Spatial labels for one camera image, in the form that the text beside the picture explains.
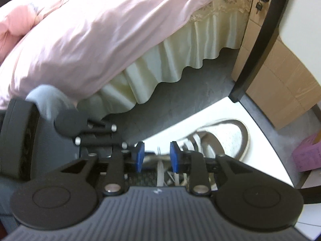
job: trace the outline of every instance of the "pink pillow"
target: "pink pillow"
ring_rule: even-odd
[[[38,22],[33,7],[26,0],[12,0],[0,7],[0,64]]]

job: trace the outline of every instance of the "pink bed sheet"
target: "pink bed sheet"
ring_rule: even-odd
[[[211,0],[69,0],[0,66],[0,109],[51,84],[75,101],[101,89]]]

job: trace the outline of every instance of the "wooden cabinet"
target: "wooden cabinet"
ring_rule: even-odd
[[[262,3],[263,9],[258,14],[255,8],[257,2],[253,0],[248,26],[232,72],[235,81],[254,46],[271,0]],[[321,86],[279,37],[246,93],[276,129],[288,125],[321,100]]]

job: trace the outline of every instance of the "bed skirt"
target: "bed skirt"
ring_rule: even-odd
[[[201,68],[203,59],[217,58],[224,47],[239,49],[247,21],[247,11],[233,10],[188,22],[97,93],[80,101],[78,109],[103,118],[147,102],[158,83],[179,81],[185,67]]]

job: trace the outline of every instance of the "key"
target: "key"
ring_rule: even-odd
[[[262,11],[262,8],[263,8],[262,3],[261,2],[257,2],[255,8],[256,8],[256,14],[258,14],[259,11]]]

